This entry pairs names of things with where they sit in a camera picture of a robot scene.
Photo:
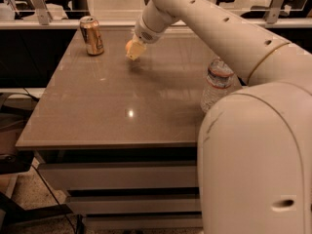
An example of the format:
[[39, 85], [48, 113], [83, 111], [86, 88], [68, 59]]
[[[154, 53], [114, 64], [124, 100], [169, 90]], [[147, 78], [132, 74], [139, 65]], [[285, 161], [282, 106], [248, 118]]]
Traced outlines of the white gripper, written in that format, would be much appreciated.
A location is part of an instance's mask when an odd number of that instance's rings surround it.
[[[161, 38], [163, 33], [155, 32], [149, 29], [143, 20], [143, 15], [140, 15], [136, 21], [135, 35], [142, 42], [146, 44], [153, 44], [156, 43]], [[144, 43], [134, 41], [133, 51], [131, 53], [126, 54], [126, 56], [131, 60], [138, 59], [146, 50], [146, 45]]]

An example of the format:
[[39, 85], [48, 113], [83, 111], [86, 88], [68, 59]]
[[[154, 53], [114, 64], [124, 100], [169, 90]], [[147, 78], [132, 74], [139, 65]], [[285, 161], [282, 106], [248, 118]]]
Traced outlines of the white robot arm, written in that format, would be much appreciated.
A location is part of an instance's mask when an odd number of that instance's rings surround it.
[[178, 20], [246, 85], [200, 128], [205, 234], [311, 234], [312, 55], [207, 0], [149, 0], [128, 57]]

